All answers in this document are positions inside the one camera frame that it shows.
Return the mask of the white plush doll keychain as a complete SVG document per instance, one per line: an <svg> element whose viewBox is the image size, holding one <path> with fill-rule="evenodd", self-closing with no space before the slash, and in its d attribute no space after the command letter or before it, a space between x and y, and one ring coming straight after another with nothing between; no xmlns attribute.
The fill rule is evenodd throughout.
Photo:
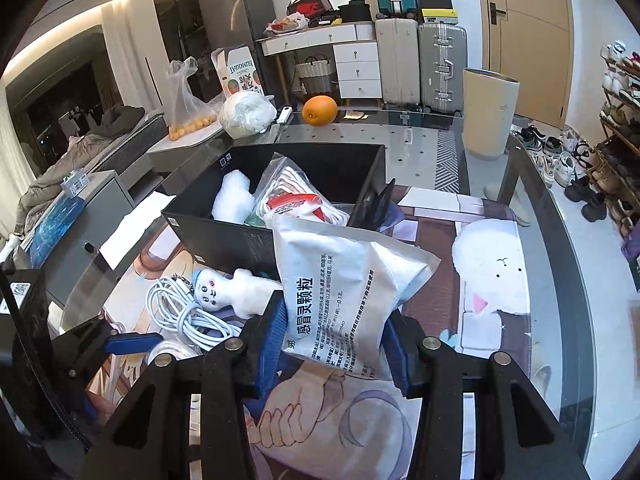
<svg viewBox="0 0 640 480"><path fill-rule="evenodd" d="M192 288L196 303L205 311L232 307L238 318L248 320L264 314L272 294L280 292L282 285L246 269L236 269L232 278L213 269L203 269L194 273Z"/></svg>

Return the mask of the clear zip bag red seal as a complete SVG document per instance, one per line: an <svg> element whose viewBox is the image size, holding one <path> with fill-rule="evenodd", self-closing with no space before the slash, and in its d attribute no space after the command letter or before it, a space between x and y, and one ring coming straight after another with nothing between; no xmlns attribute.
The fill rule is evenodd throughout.
<svg viewBox="0 0 640 480"><path fill-rule="evenodd" d="M347 226L349 214L337 209L309 181L292 159L275 152L254 193L248 226L271 228L275 216Z"/></svg>

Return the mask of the silver medicine pouch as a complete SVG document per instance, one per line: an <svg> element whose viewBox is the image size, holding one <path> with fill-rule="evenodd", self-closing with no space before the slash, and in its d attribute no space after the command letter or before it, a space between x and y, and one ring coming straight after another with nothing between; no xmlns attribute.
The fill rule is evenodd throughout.
<svg viewBox="0 0 640 480"><path fill-rule="evenodd" d="M440 259L379 232L299 218L272 220L288 328L282 350L367 379L390 380L387 319Z"/></svg>

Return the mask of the black storage box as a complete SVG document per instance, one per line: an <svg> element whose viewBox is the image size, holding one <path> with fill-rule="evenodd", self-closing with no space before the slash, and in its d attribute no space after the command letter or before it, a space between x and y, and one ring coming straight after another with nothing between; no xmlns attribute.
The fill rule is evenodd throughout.
<svg viewBox="0 0 640 480"><path fill-rule="evenodd" d="M274 278L274 218L376 230L392 192L382 145L245 145L207 164L163 215L204 266Z"/></svg>

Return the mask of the white towel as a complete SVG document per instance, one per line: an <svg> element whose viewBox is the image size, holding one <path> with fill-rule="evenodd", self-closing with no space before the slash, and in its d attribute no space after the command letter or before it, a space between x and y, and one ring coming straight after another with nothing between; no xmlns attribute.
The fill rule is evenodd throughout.
<svg viewBox="0 0 640 480"><path fill-rule="evenodd" d="M250 179L235 169L222 179L221 188L214 199L212 216L217 221L243 224L254 205Z"/></svg>

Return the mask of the grey side cabinet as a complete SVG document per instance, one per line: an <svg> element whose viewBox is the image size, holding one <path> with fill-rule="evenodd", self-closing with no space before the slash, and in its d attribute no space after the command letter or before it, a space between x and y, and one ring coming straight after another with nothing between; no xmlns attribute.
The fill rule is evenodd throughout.
<svg viewBox="0 0 640 480"><path fill-rule="evenodd" d="M88 178L88 185L77 197L69 198L64 192L58 194L23 243L26 250L32 247L32 242L40 245L34 236L52 212L60 212L63 206L84 206L64 234L54 234L55 245L40 264L48 297L60 306L66 303L81 275L122 218L134 209L129 192L114 170L94 172Z"/></svg>

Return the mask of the clear bag of small oranges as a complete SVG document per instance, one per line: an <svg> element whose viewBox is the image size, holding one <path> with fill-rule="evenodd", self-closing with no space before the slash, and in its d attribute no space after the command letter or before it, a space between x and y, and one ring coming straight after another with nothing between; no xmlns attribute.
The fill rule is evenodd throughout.
<svg viewBox="0 0 640 480"><path fill-rule="evenodd" d="M187 134L200 131L217 120L213 107L192 93L188 79L197 71L198 61L193 56L184 61L170 62L166 114L168 136L171 141L178 141Z"/></svg>

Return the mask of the white crumpled plastic bag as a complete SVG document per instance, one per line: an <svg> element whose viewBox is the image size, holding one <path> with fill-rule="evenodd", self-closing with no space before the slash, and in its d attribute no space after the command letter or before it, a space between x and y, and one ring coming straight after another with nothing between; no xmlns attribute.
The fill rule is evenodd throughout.
<svg viewBox="0 0 640 480"><path fill-rule="evenodd" d="M277 118L277 109L266 96L240 91L224 101L218 122L232 139L244 139L266 131Z"/></svg>

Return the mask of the shoe rack with shoes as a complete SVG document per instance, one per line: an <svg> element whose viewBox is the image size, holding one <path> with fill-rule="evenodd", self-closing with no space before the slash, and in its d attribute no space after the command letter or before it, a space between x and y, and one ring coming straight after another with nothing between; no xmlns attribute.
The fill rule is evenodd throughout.
<svg viewBox="0 0 640 480"><path fill-rule="evenodd" d="M596 146L599 166L591 177L620 235L628 237L639 225L639 55L615 40L601 47L600 58L604 140Z"/></svg>

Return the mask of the white carton with print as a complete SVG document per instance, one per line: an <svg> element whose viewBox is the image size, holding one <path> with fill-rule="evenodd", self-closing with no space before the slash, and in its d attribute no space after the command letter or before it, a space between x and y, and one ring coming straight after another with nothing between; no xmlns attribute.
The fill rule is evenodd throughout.
<svg viewBox="0 0 640 480"><path fill-rule="evenodd" d="M210 58L226 98L240 91L266 94L249 47L220 48L213 51Z"/></svg>

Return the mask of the orange fruit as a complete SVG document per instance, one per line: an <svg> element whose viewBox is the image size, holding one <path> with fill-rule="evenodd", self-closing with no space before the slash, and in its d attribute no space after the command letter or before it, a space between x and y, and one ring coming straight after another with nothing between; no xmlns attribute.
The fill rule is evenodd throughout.
<svg viewBox="0 0 640 480"><path fill-rule="evenodd" d="M313 96L308 99L302 111L305 124L313 127L323 127L334 122L338 108L335 100L330 96Z"/></svg>

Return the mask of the beige cylindrical trash bin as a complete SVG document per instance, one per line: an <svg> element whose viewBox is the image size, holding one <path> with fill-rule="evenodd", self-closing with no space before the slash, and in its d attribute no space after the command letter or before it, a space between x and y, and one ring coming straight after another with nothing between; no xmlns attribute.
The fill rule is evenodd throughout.
<svg viewBox="0 0 640 480"><path fill-rule="evenodd" d="M510 136L520 83L491 70L463 73L465 149L477 158L498 159Z"/></svg>

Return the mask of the silver ribbed suitcase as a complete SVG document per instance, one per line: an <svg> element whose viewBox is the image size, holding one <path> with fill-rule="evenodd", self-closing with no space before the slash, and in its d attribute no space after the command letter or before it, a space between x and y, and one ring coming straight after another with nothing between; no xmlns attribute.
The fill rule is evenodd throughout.
<svg viewBox="0 0 640 480"><path fill-rule="evenodd" d="M468 66L466 31L458 25L424 23L418 32L421 104L431 112L463 115L463 72Z"/></svg>

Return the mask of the light grey suitcase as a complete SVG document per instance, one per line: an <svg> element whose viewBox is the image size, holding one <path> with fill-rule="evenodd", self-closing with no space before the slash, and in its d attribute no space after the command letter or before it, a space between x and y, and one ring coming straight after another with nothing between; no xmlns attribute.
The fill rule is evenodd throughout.
<svg viewBox="0 0 640 480"><path fill-rule="evenodd" d="M383 101L419 105L418 23L408 18L382 18L375 22L375 33Z"/></svg>

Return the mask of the wooden door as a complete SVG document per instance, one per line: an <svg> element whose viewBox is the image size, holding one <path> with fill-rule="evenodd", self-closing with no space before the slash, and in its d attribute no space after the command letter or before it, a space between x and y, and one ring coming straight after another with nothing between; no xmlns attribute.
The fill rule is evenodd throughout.
<svg viewBox="0 0 640 480"><path fill-rule="evenodd" d="M480 0L483 66L520 83L516 112L565 124L573 71L570 0Z"/></svg>

